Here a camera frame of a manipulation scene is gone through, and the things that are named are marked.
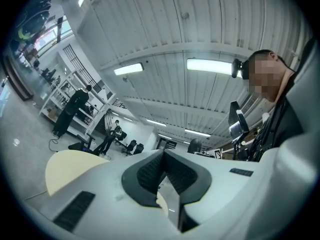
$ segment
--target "person in white shirt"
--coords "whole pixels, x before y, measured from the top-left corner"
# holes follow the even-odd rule
[[[118,125],[119,125],[119,120],[115,120],[115,122],[108,127],[108,129],[106,130],[106,136],[103,142],[93,151],[93,154],[99,156],[100,153],[103,153],[104,155],[106,155],[107,151],[111,146],[111,143],[116,138],[115,129],[117,128]]]

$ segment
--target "yellow tabletop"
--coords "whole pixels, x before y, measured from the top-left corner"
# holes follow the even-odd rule
[[[108,162],[104,158],[78,150],[63,150],[55,153],[45,168],[45,184],[48,194],[52,196],[89,169]],[[159,192],[156,203],[168,216],[167,203]]]

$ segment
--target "power cord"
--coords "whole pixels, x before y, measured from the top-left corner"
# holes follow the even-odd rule
[[[52,152],[59,152],[58,150],[52,150],[51,148],[50,148],[50,142],[52,142],[53,144],[58,144],[58,138],[52,138],[52,139],[50,139],[49,140],[49,143],[48,143],[48,148],[50,149],[50,151],[52,151]]]

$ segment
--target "black pants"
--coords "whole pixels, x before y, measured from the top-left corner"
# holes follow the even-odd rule
[[[57,134],[58,137],[61,137],[67,132],[67,129],[73,117],[74,115],[69,115],[65,110],[62,110],[53,128],[53,131]]]
[[[98,156],[102,151],[102,153],[105,155],[115,138],[116,137],[114,135],[105,137],[103,142],[93,151],[93,153]]]

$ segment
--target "man's ear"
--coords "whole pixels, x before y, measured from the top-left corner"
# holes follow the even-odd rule
[[[274,61],[278,60],[278,55],[276,55],[273,51],[269,52],[269,57]]]

